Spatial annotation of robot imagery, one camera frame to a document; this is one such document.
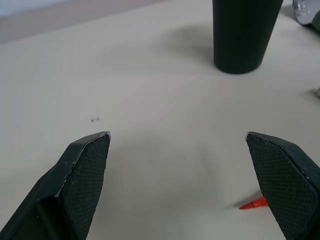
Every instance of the textured gripper pad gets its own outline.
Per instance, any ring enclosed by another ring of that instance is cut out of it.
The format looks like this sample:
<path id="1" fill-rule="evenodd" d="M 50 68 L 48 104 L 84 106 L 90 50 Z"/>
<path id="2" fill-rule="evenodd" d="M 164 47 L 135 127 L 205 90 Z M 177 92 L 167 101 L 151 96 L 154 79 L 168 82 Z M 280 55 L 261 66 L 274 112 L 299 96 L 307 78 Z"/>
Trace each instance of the textured gripper pad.
<path id="1" fill-rule="evenodd" d="M 319 218 L 320 169 L 291 142 L 255 132 L 246 141 L 262 194 L 285 238 L 311 239 Z"/>
<path id="2" fill-rule="evenodd" d="M 87 144 L 59 196 L 77 240 L 85 240 L 96 211 L 106 168 L 108 135 Z"/>

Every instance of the red object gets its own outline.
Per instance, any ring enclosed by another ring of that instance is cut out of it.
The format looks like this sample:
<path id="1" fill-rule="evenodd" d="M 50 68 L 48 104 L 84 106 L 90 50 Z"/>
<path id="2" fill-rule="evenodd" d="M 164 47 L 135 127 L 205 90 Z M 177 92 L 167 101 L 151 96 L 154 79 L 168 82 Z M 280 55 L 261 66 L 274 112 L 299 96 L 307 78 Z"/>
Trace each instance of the red object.
<path id="1" fill-rule="evenodd" d="M 267 200 L 264 196 L 258 198 L 257 200 L 251 201 L 248 204 L 243 205 L 239 209 L 255 209 L 259 207 L 268 207 Z"/>

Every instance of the metal object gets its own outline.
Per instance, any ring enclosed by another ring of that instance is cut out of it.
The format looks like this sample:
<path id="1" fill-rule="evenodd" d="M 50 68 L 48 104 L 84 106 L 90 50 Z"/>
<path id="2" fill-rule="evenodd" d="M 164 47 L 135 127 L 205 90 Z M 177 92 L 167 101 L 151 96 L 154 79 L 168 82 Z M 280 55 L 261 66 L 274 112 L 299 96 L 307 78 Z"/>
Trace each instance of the metal object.
<path id="1" fill-rule="evenodd" d="M 320 13 L 320 0 L 293 0 L 293 9 L 300 24 L 313 24 L 317 28 L 319 23 L 315 17 Z"/>

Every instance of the white table surface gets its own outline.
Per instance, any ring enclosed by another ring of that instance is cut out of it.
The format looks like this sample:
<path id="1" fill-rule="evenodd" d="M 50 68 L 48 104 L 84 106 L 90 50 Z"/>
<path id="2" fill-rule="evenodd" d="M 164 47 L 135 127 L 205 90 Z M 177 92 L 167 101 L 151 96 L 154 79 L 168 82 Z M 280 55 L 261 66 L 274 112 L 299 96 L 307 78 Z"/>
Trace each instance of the white table surface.
<path id="1" fill-rule="evenodd" d="M 212 65 L 212 3 L 167 0 L 0 44 L 0 228 L 67 145 L 110 130 L 88 240 L 285 239 L 247 131 L 320 164 L 320 36 L 281 10 L 262 65 Z"/>

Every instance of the dark green cup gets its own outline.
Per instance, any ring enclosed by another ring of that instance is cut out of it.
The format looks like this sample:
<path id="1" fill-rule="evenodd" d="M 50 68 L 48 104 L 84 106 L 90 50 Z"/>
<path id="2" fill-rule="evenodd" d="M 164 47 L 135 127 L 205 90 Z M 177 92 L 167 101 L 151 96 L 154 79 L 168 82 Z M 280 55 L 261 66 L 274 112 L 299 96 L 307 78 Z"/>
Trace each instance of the dark green cup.
<path id="1" fill-rule="evenodd" d="M 213 0 L 214 64 L 229 74 L 260 66 L 283 0 Z"/>

